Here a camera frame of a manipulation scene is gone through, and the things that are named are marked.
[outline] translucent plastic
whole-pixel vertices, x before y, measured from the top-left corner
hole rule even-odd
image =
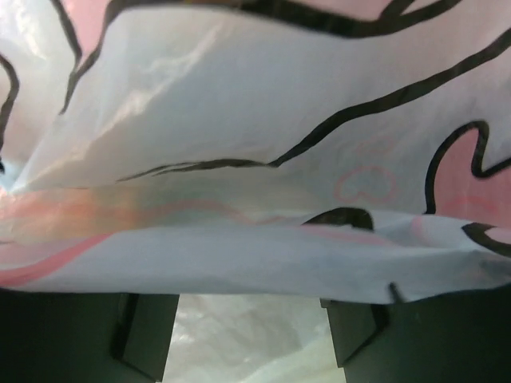
[[[164,383],[343,383],[318,299],[183,295]]]
[[[0,1],[0,286],[511,282],[511,4],[265,4]]]

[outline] pink and white plastic bag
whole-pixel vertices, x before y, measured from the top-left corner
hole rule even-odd
[[[511,282],[511,4],[259,3],[0,1],[0,286]]]

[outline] crumpled plastic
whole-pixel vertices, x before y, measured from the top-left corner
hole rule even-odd
[[[327,3],[2,0],[0,286],[511,282],[511,6]]]
[[[318,299],[182,295],[164,383],[342,383]]]

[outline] white plastic bag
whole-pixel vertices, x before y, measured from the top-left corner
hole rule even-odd
[[[182,295],[165,383],[342,383],[318,299]]]
[[[2,4],[2,179],[28,194],[0,201],[0,285],[391,302],[511,282],[505,0]]]

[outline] plastic bag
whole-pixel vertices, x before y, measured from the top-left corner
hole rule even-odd
[[[511,282],[506,1],[2,4],[2,182],[29,194],[0,201],[0,285],[392,302]]]
[[[163,382],[342,383],[318,299],[182,295]]]

